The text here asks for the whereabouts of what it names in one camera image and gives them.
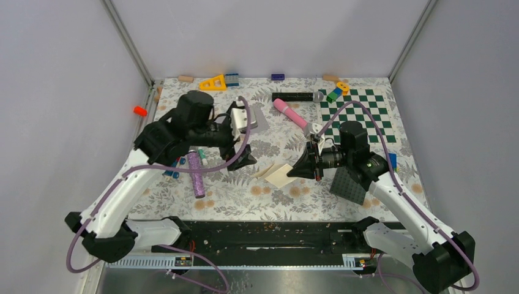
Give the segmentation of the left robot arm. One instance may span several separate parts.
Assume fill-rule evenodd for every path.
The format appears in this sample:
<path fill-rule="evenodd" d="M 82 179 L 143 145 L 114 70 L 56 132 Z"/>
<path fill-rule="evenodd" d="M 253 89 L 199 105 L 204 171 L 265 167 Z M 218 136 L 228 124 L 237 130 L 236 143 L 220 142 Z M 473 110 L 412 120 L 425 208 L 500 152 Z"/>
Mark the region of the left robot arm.
<path fill-rule="evenodd" d="M 131 220 L 130 210 L 149 185 L 174 170 L 175 160 L 186 156 L 192 147 L 218 148 L 221 168 L 229 171 L 255 164 L 248 144 L 255 123 L 255 113 L 243 97 L 216 114 L 210 94 L 191 90 L 181 95 L 174 108 L 137 136 L 127 160 L 103 194 L 84 211 L 66 215 L 73 241 L 107 263 L 153 246 L 184 251 L 190 236 L 178 218 Z"/>

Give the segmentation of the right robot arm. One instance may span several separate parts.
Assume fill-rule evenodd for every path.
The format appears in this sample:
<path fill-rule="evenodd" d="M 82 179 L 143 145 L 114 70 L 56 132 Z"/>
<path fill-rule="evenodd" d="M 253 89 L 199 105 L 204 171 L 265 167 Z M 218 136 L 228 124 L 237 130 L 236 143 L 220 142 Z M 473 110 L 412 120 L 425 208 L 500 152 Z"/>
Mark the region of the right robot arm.
<path fill-rule="evenodd" d="M 316 141 L 287 175 L 319 181 L 328 168 L 345 168 L 349 177 L 383 203 L 408 231 L 395 232 L 366 217 L 354 226 L 352 247 L 375 248 L 412 269 L 421 286 L 440 293 L 474 271 L 475 241 L 468 232 L 456 233 L 440 221 L 402 185 L 387 159 L 370 150 L 367 131 L 356 121 L 341 123 L 340 142 L 320 149 Z"/>

